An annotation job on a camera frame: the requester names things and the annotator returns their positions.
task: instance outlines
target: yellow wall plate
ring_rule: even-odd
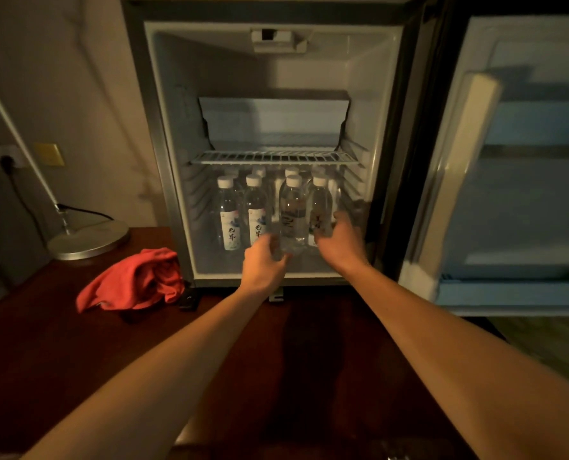
[[[60,154],[58,145],[55,143],[35,143],[33,144],[35,153],[40,162],[45,166],[65,166],[65,161]]]

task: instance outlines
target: bottle cap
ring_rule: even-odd
[[[258,174],[249,174],[246,176],[246,185],[249,187],[260,187],[261,186],[261,176]]]
[[[317,187],[326,187],[327,186],[327,177],[326,176],[314,176],[312,182]]]
[[[296,166],[290,166],[284,170],[284,175],[286,177],[293,176],[293,174],[299,174],[299,168],[297,168]]]
[[[292,174],[286,178],[286,185],[289,187],[301,187],[302,177],[299,174]]]
[[[240,168],[236,168],[235,166],[230,166],[225,168],[225,176],[231,176],[233,179],[237,178],[240,175]]]
[[[252,168],[253,174],[258,174],[261,177],[265,177],[267,171],[265,170],[265,166],[255,166]]]
[[[324,166],[312,166],[311,169],[312,176],[320,176],[322,174],[325,174],[326,172],[327,170],[325,169]]]
[[[219,189],[230,189],[234,186],[234,179],[231,176],[219,176],[217,181]]]

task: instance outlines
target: red cloth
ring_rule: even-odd
[[[78,313],[101,305],[104,310],[145,309],[165,297],[172,303],[184,292],[178,255],[168,248],[148,249],[112,265],[76,299]]]

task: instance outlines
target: white wire rack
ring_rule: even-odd
[[[200,154],[193,164],[358,164],[357,159],[341,147],[269,147],[264,150],[218,151]]]

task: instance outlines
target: lamp base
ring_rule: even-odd
[[[83,227],[72,234],[58,234],[48,242],[48,251],[57,260],[81,260],[113,250],[128,238],[127,224],[106,221]]]

